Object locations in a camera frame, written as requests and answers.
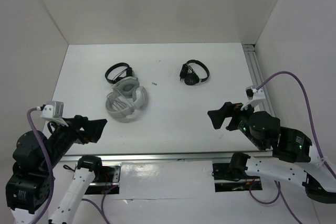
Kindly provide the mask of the white grey over-ear headphones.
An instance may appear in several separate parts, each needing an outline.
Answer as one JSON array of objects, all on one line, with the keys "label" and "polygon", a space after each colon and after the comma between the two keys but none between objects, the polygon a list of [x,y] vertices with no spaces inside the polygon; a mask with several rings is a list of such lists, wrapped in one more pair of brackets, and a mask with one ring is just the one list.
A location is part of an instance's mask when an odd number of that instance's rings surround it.
[{"label": "white grey over-ear headphones", "polygon": [[140,118],[148,106],[148,92],[138,78],[127,77],[112,86],[105,109],[120,123],[131,123]]}]

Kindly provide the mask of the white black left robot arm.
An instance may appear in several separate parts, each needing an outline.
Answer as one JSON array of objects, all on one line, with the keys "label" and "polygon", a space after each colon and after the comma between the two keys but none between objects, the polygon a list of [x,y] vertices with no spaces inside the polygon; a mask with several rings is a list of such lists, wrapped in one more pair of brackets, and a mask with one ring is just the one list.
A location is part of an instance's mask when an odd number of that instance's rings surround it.
[{"label": "white black left robot arm", "polygon": [[79,158],[61,203],[52,215],[48,214],[55,186],[54,167],[73,144],[98,142],[107,120],[76,115],[65,122],[67,125],[57,126],[50,137],[32,130],[17,141],[13,175],[6,185],[7,205],[16,223],[72,223],[89,185],[103,177],[101,158]]}]

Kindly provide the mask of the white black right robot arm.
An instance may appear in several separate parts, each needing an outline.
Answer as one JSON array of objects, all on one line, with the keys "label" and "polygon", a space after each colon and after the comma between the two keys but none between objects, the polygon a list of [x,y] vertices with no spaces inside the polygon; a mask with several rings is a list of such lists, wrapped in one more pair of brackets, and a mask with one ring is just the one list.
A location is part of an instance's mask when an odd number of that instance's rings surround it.
[{"label": "white black right robot arm", "polygon": [[235,178],[269,177],[277,182],[302,186],[306,195],[317,202],[335,204],[335,178],[317,148],[303,132],[282,127],[280,120],[266,111],[255,111],[249,105],[226,102],[218,110],[208,111],[214,129],[230,122],[226,130],[239,130],[260,151],[271,150],[277,164],[266,162],[242,152],[232,155],[229,172]]}]

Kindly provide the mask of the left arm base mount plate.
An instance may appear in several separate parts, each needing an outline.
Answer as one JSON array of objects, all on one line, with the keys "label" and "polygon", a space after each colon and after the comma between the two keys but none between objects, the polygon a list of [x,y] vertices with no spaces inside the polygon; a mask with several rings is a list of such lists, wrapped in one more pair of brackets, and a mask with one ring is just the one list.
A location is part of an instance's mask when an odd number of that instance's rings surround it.
[{"label": "left arm base mount plate", "polygon": [[85,195],[119,194],[120,172],[120,165],[103,166],[99,176],[90,183]]}]

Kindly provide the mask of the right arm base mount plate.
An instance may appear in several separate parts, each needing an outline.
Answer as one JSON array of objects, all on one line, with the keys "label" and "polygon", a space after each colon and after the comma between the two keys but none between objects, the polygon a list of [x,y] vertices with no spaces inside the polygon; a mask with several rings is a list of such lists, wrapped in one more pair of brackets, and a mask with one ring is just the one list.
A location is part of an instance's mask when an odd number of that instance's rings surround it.
[{"label": "right arm base mount plate", "polygon": [[251,185],[252,190],[262,190],[263,188],[259,177],[234,173],[229,169],[228,163],[213,163],[212,177],[217,193],[249,191]]}]

